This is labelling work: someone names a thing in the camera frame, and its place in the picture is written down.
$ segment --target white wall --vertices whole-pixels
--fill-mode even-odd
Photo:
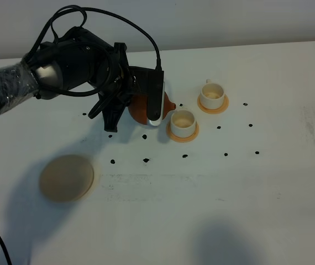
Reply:
[[[0,58],[19,57],[45,22],[68,0],[0,0]],[[145,29],[161,50],[315,40],[315,0],[81,0],[76,4],[120,14]],[[57,32],[80,23],[70,14]],[[87,29],[129,51],[151,50],[149,42],[119,20],[90,13]],[[46,37],[52,40],[51,34]]]

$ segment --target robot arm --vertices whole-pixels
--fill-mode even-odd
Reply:
[[[71,28],[58,38],[53,30],[53,21],[75,11],[83,14],[82,25]],[[112,47],[84,29],[86,11],[111,15],[141,31],[155,47],[156,69],[129,66],[125,43],[115,43]],[[49,27],[55,40],[41,43]],[[86,82],[94,89],[88,92],[70,91]],[[147,123],[158,126],[164,103],[164,72],[154,40],[132,22],[113,13],[78,6],[61,8],[47,22],[34,47],[20,63],[0,68],[0,115],[30,97],[52,99],[59,94],[72,97],[98,94],[99,101],[88,117],[93,119],[102,112],[104,129],[110,132],[117,132],[117,124],[131,97],[144,94],[148,96]]]

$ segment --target table surface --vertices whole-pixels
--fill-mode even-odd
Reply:
[[[155,63],[153,52],[128,59]],[[95,96],[30,99],[0,116],[0,234],[13,264],[315,264],[315,42],[161,59],[171,101],[199,123],[192,142],[171,141],[168,118],[153,129],[127,111],[109,138],[101,116],[82,115]],[[208,78],[230,100],[222,114],[197,106]],[[39,192],[40,171],[63,154],[89,157],[96,173],[73,204]]]

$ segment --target white cup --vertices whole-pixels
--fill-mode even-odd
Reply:
[[[195,116],[188,110],[179,110],[171,116],[171,132],[180,138],[190,137],[196,131]]]
[[[201,104],[206,109],[218,109],[224,103],[225,93],[224,89],[207,79],[207,83],[201,89],[201,96],[199,97]]]

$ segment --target plastic wrap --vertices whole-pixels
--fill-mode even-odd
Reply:
[[[0,114],[31,98],[39,89],[30,69],[23,62],[0,68]]]

